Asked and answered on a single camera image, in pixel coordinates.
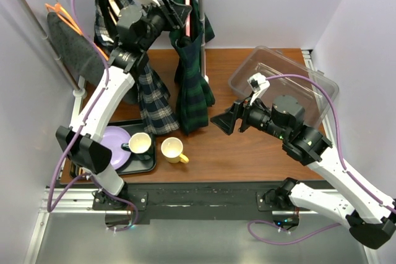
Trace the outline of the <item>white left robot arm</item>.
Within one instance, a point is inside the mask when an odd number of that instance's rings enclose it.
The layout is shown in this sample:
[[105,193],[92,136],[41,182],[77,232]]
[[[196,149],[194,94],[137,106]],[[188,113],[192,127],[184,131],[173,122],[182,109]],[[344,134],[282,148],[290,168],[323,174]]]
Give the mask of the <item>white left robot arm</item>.
[[64,156],[91,175],[115,210],[128,204],[127,185],[111,165],[111,150],[101,144],[105,128],[148,63],[149,47],[161,32],[184,28],[191,11],[190,5],[172,0],[153,2],[143,9],[135,4],[122,8],[114,48],[100,83],[70,126],[56,131]]

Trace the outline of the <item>green plaid skirt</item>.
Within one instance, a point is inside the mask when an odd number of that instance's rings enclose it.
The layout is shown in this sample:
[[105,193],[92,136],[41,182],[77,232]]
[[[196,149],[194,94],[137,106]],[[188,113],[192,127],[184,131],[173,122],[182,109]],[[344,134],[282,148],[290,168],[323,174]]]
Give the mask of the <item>green plaid skirt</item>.
[[[173,0],[181,4],[185,0]],[[207,109],[215,104],[211,88],[201,74],[201,44],[215,38],[214,30],[208,18],[205,24],[200,21],[200,9],[197,0],[190,0],[190,35],[180,29],[169,34],[171,44],[179,56],[174,82],[179,85],[176,101],[176,116],[180,129],[186,135],[209,124]]]

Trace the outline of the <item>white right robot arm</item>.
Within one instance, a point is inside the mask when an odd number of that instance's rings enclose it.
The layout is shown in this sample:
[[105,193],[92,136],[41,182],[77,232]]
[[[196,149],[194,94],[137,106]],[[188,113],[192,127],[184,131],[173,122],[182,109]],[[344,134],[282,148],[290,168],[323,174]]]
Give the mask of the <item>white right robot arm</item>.
[[289,157],[319,174],[342,195],[336,198],[288,177],[263,195],[265,203],[282,210],[297,207],[315,211],[346,227],[360,244],[377,250],[395,233],[395,200],[369,185],[340,158],[326,136],[304,123],[304,114],[304,108],[290,95],[276,97],[271,108],[248,97],[235,101],[211,122],[231,135],[237,119],[241,119],[239,132],[253,127],[281,140]]

